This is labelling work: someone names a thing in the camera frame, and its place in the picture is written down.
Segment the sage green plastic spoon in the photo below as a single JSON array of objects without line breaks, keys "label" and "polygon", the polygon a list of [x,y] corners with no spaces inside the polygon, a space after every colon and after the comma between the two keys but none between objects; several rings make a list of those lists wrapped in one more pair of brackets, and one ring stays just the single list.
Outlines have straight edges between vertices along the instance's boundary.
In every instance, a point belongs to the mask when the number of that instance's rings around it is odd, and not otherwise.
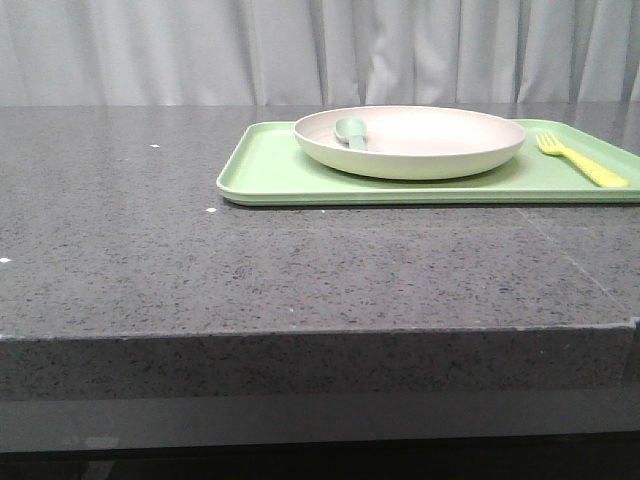
[{"label": "sage green plastic spoon", "polygon": [[367,150],[367,128],[359,117],[343,117],[334,124],[336,139],[349,149]]}]

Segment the yellow plastic fork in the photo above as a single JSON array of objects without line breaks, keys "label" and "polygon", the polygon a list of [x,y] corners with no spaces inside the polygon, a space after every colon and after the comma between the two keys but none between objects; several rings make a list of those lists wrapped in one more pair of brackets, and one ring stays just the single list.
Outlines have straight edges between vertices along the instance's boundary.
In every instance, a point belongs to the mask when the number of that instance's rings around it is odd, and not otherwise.
[{"label": "yellow plastic fork", "polygon": [[542,153],[565,158],[592,183],[599,187],[626,188],[630,186],[630,182],[626,178],[574,149],[565,146],[552,133],[539,133],[535,136],[535,139]]}]

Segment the light green plastic tray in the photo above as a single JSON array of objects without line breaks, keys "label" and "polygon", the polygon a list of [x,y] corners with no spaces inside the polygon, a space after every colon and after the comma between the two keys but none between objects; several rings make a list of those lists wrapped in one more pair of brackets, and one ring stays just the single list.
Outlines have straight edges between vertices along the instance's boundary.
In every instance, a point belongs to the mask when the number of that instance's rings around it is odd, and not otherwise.
[{"label": "light green plastic tray", "polygon": [[[222,169],[221,195],[247,206],[436,205],[595,203],[639,200],[637,155],[561,122],[522,119],[528,138],[517,155],[489,172],[452,180],[383,180],[344,173],[311,159],[290,122],[250,126]],[[564,158],[541,153],[539,133],[629,180],[625,188],[595,185]]]}]

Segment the grey pleated curtain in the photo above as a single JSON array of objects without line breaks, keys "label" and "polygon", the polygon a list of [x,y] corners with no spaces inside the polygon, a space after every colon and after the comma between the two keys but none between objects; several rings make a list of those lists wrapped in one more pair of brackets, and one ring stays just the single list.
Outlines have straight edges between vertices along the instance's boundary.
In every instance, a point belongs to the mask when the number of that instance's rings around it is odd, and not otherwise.
[{"label": "grey pleated curtain", "polygon": [[5,106],[635,101],[635,1],[5,1]]}]

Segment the cream round plate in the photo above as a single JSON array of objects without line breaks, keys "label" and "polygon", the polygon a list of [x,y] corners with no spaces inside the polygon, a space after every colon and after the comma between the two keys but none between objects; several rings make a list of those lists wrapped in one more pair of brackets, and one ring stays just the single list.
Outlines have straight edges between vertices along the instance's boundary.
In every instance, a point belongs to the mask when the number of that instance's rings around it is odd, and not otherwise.
[{"label": "cream round plate", "polygon": [[[335,134],[338,120],[361,119],[367,148]],[[443,180],[487,172],[520,150],[527,131],[502,117],[432,106],[364,106],[323,111],[294,123],[313,160],[347,173],[393,180]]]}]

